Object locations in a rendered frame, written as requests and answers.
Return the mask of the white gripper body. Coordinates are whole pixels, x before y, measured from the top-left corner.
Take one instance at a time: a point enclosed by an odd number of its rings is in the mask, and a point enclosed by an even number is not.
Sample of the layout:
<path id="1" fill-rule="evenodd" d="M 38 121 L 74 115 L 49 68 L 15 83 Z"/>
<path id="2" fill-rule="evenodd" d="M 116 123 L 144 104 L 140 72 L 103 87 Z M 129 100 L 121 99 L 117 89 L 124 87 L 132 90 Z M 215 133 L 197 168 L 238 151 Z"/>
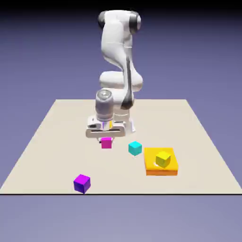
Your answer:
<path id="1" fill-rule="evenodd" d="M 125 127 L 123 124 L 113 125 L 109 130 L 102 130 L 101 124 L 89 125 L 86 129 L 87 138 L 103 138 L 103 137 L 124 137 Z"/>

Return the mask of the small magenta cube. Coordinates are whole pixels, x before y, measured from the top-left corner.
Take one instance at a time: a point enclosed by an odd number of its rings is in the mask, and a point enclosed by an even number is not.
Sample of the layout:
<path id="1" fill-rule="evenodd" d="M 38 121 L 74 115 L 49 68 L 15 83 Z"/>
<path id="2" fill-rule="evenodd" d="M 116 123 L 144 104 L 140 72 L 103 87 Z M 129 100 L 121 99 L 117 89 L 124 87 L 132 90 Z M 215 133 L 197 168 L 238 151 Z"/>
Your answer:
<path id="1" fill-rule="evenodd" d="M 112 148 L 112 138 L 111 137 L 102 137 L 101 138 L 101 147 L 102 147 L 102 149 Z"/>

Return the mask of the small cyan cube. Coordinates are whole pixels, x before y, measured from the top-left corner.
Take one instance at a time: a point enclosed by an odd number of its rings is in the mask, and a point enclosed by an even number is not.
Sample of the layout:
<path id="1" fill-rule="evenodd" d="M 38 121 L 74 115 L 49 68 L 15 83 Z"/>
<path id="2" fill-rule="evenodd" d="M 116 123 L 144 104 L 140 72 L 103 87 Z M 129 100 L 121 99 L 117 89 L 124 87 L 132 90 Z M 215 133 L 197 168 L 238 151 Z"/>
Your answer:
<path id="1" fill-rule="evenodd" d="M 142 145 L 137 141 L 133 141 L 129 143 L 128 151 L 133 156 L 137 156 L 142 153 Z"/>

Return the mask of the small purple cube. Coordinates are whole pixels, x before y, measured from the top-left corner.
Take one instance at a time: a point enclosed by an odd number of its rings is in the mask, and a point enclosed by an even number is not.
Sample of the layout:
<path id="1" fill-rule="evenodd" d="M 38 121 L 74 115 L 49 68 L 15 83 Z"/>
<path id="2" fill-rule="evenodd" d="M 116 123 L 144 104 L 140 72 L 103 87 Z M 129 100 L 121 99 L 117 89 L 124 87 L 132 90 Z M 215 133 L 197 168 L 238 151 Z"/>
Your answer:
<path id="1" fill-rule="evenodd" d="M 85 194 L 91 186 L 91 180 L 89 176 L 80 174 L 74 181 L 74 190 Z"/>

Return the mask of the small yellow cube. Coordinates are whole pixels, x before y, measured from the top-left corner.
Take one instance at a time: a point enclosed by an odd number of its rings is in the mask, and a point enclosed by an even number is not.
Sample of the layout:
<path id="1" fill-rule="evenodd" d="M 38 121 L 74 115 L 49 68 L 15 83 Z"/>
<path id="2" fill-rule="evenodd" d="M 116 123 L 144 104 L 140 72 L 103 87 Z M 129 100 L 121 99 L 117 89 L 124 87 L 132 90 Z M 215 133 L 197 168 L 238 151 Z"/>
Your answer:
<path id="1" fill-rule="evenodd" d="M 171 154 L 161 151 L 158 154 L 156 154 L 156 165 L 165 168 L 169 165 L 171 161 Z"/>

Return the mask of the large orange box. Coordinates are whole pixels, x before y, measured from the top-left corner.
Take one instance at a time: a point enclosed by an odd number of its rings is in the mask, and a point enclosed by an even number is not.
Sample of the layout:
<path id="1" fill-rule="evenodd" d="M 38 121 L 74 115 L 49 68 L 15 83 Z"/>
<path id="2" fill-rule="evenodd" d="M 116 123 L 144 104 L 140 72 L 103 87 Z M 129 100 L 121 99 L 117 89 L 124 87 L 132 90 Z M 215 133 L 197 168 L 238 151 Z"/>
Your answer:
<path id="1" fill-rule="evenodd" d="M 156 165 L 156 154 L 161 151 L 165 151 L 171 154 L 171 161 L 165 168 Z M 174 154 L 174 150 L 171 147 L 145 147 L 144 161 L 146 175 L 176 176 L 178 174 L 178 163 Z"/>

